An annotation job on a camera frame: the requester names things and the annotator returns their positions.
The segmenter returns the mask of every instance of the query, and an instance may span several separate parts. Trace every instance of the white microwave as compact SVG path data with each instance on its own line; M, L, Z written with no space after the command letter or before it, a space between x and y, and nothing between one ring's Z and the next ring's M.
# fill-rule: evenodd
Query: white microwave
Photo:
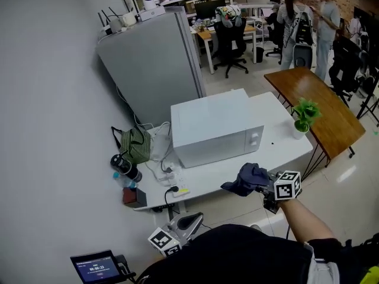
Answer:
M259 149L264 125L244 89L171 106L172 144L184 167Z

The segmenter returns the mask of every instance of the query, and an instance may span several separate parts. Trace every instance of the floor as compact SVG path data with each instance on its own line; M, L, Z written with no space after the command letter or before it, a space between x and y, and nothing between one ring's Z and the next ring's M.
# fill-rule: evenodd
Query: floor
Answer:
M265 43L265 50L273 48ZM278 94L264 79L264 74L279 70L278 58L265 57L262 63L252 63L252 46L245 52L249 73L232 68L229 78L225 79L225 68L220 67L211 75L205 55L201 56L202 72L207 95L214 95L231 89L244 88L249 96L265 92ZM333 63L333 52L329 64ZM356 95L349 103L354 114L359 111L362 99ZM313 213L321 218L344 243L352 239L353 245L360 244L373 234L379 232L379 128L371 115L361 119L366 133L354 145L356 155L349 159L346 151L333 160L328 168L320 165L311 176L303 182L303 193L298 197ZM312 134L307 138L315 146ZM304 172L311 154L303 156L280 170L298 170ZM285 237L288 223L281 210L276 215L263 208L262 197L254 192L248 197L239 197L226 191L186 201L189 211L204 213L204 224L217 227L223 224L258 224L268 235ZM207 231L201 227L197 234Z

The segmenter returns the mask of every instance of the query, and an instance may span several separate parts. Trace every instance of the wooden table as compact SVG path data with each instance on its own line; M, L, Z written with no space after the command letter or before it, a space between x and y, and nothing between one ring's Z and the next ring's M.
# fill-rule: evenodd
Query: wooden table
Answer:
M209 41L212 41L211 33L215 33L215 31L205 30L205 31L196 32L194 30L194 32L197 33L197 35L199 35L199 37L204 40L205 50L207 52L207 57L208 57L209 69L210 69L211 74L213 75L214 70L213 70L213 64L212 64L212 55L209 49ZM253 34L253 53L254 53L253 63L256 63L256 29L252 27L251 25L246 25L244 34Z
M328 165L332 159L346 149L351 148L351 145L365 133L362 124L355 118L350 109L336 96L324 81L320 80L308 68L298 67L283 70L282 72L270 73L265 75L265 78L292 107L298 104L300 98L318 103L322 117L316 119L316 122L310 130L318 142L318 145L322 148L325 156L318 162L318 159L321 158L320 155L315 162L315 164L317 162L318 164L314 164L310 168L310 172L312 172L325 157L327 158ZM307 173L308 167L304 172L305 177L310 174Z

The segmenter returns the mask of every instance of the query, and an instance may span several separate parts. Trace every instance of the white wall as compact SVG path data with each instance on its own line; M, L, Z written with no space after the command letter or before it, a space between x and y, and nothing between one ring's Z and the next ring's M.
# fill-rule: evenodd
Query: white wall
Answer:
M69 257L112 249L140 272L152 216L121 203L110 126L127 130L86 0L0 0L0 282L81 283Z

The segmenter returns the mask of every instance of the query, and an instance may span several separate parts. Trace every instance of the digital display screen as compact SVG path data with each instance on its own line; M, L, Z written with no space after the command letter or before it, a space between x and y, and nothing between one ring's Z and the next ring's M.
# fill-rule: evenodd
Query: digital display screen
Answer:
M111 257L76 263L79 273L86 282L118 276L118 272Z

